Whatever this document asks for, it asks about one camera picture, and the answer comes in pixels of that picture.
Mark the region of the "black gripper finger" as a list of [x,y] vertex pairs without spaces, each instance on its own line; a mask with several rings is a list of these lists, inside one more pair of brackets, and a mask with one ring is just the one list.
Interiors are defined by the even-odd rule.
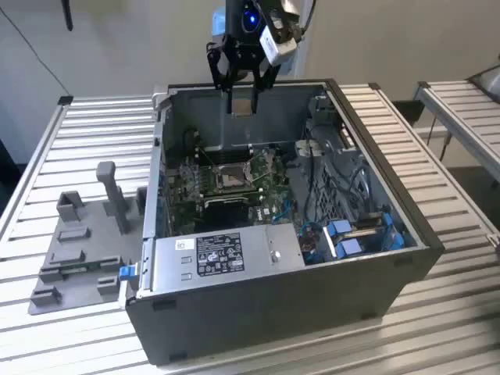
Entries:
[[226,37],[214,37],[212,41],[206,44],[206,57],[209,64],[209,70],[212,75],[212,81],[216,90],[223,91],[227,94],[226,113],[232,113],[232,99],[233,99],[233,86],[234,75],[229,60],[226,64],[226,72],[220,70],[219,64],[223,56],[226,56]]
[[280,70],[280,65],[272,66],[268,65],[265,73],[260,75],[260,62],[252,62],[252,75],[253,75],[253,86],[252,86],[252,113],[257,113],[259,94],[265,90],[270,90],[277,78]]

